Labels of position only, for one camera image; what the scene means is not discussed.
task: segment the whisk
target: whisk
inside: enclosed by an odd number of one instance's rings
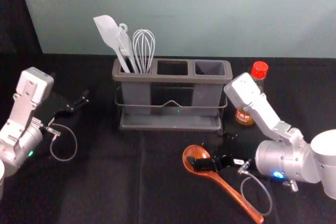
[[[140,73],[149,73],[155,52],[155,37],[146,29],[139,29],[133,34],[133,53]]]

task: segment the sauce bottle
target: sauce bottle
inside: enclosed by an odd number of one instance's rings
[[[251,77],[257,83],[262,93],[264,92],[264,80],[266,78],[267,72],[268,72],[268,65],[265,62],[263,61],[254,62],[251,71]],[[235,118],[238,123],[244,126],[250,126],[254,124],[252,116],[250,116],[243,110],[237,110]]]

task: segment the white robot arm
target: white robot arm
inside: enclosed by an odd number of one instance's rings
[[[11,114],[0,131],[0,199],[4,177],[13,175],[42,140],[44,126],[34,117],[34,112],[49,96],[53,84],[51,76],[34,67],[20,75]],[[60,135],[49,127],[44,128],[55,136]]]
[[[293,191],[297,191],[295,180],[321,180],[310,144],[299,129],[279,118],[248,73],[235,78],[224,91],[236,108],[248,112],[261,131],[274,140],[263,141],[257,148],[255,162],[261,174],[287,179]]]

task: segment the metal bracket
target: metal bracket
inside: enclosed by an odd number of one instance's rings
[[[37,104],[32,102],[36,83],[26,81],[22,94],[13,95],[14,105],[11,114],[0,131],[0,139],[13,145],[30,125]]]
[[[284,121],[280,121],[277,125],[275,125],[272,131],[279,138],[277,139],[277,141],[281,141],[286,145],[291,145],[291,142],[289,141],[290,136],[288,135],[288,131],[290,128],[291,125]]]
[[[54,138],[57,138],[58,136],[61,136],[61,133],[59,131],[56,131],[53,128],[46,127],[46,131],[49,132],[49,133],[51,133],[51,134],[53,134]]]
[[[296,184],[296,181],[291,179],[290,181],[284,181],[283,186],[289,187],[291,191],[297,192],[299,190],[298,185]]]

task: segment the gray utensil holder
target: gray utensil holder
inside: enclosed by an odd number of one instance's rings
[[[120,119],[131,122],[120,122],[121,128],[190,130],[193,125],[202,129],[201,122],[208,122],[204,129],[217,129],[224,108],[223,87],[232,80],[232,70],[226,60],[154,58],[150,73],[125,73],[116,59],[112,77],[122,94],[115,100],[122,107]]]

